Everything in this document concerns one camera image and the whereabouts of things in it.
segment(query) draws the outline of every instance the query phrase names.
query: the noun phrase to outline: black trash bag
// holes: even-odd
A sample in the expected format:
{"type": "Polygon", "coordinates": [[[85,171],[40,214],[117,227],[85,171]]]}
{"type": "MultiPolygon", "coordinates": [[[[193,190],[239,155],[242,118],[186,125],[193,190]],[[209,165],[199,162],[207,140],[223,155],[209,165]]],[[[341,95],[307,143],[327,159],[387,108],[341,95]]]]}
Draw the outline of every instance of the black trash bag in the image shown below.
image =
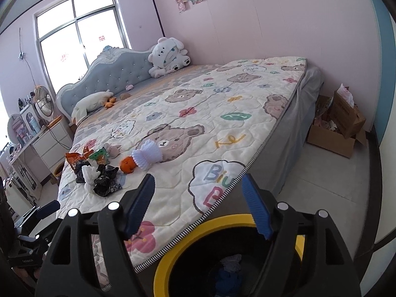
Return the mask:
{"type": "Polygon", "coordinates": [[[94,192],[97,195],[104,198],[121,188],[121,184],[115,180],[118,167],[99,164],[97,171],[100,172],[100,175],[94,180],[94,192]]]}
{"type": "Polygon", "coordinates": [[[85,183],[84,176],[82,175],[82,167],[84,165],[91,166],[91,164],[86,159],[81,159],[76,162],[74,173],[77,175],[76,183],[85,183]]]}

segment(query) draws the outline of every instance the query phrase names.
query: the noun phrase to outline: tufted headboard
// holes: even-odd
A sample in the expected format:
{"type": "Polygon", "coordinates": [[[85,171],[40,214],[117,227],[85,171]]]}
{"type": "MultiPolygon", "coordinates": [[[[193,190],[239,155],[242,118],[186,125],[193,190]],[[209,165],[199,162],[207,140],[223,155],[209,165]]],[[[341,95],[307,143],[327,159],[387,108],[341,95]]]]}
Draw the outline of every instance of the tufted headboard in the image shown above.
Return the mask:
{"type": "Polygon", "coordinates": [[[151,78],[149,70],[152,64],[147,60],[150,53],[127,48],[103,51],[80,81],[59,90],[56,95],[58,108],[70,121],[74,106],[84,97],[108,89],[117,94],[127,85],[136,85],[151,78]]]}

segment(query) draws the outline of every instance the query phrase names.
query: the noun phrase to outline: gray bed sheet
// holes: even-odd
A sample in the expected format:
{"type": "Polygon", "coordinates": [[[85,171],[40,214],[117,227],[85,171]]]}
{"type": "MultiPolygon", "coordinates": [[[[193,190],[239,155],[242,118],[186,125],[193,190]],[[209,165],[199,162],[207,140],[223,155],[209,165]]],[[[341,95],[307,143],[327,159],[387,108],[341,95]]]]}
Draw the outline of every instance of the gray bed sheet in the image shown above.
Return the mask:
{"type": "MultiPolygon", "coordinates": [[[[247,171],[257,185],[275,197],[300,157],[302,146],[315,115],[315,102],[323,85],[319,68],[308,64],[296,93],[253,165],[247,171]]],[[[250,213],[242,194],[241,182],[227,195],[207,220],[223,215],[250,213]]]]}

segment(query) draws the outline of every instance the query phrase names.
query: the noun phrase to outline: bed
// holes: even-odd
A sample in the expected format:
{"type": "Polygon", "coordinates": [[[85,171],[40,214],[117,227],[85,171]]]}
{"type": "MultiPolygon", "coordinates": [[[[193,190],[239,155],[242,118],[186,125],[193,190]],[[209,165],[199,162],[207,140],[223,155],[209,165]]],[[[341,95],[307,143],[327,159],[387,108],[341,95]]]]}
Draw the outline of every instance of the bed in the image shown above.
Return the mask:
{"type": "MultiPolygon", "coordinates": [[[[134,84],[130,98],[91,113],[77,128],[71,151],[104,142],[121,145],[118,166],[144,140],[157,142],[164,158],[148,171],[156,193],[139,232],[125,242],[137,272],[161,258],[208,217],[246,213],[239,181],[249,172],[277,195],[314,117],[323,83],[320,70],[302,57],[236,60],[227,65],[189,66],[154,79],[148,52],[112,48],[98,56],[76,84],[64,86],[57,105],[70,119],[78,100],[109,89],[116,96],[134,84]]],[[[147,171],[119,172],[122,189],[101,198],[76,184],[66,165],[58,200],[71,208],[98,211],[137,187],[147,171]]],[[[108,278],[100,242],[93,248],[101,284],[108,278]]]]}

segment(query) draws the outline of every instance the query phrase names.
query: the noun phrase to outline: bear print blanket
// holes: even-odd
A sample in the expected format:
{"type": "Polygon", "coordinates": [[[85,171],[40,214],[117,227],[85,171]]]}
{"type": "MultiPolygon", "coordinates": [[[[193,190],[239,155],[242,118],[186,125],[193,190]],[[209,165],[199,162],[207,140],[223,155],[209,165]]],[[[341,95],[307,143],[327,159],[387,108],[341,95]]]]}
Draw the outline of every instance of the bear print blanket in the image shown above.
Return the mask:
{"type": "MultiPolygon", "coordinates": [[[[119,201],[151,173],[155,194],[140,230],[125,242],[135,269],[144,269],[201,223],[232,190],[282,118],[305,68],[306,59],[299,57],[233,61],[166,90],[124,117],[93,127],[96,132],[78,140],[71,151],[82,153],[85,145],[94,149],[105,143],[120,145],[120,155],[110,161],[119,166],[133,149],[151,139],[163,159],[148,171],[119,171],[116,180],[122,189],[107,198],[97,196],[86,184],[77,184],[67,164],[57,216],[64,217],[71,208],[98,211],[119,201]]],[[[93,240],[99,279],[105,284],[100,242],[97,236],[93,240]]]]}

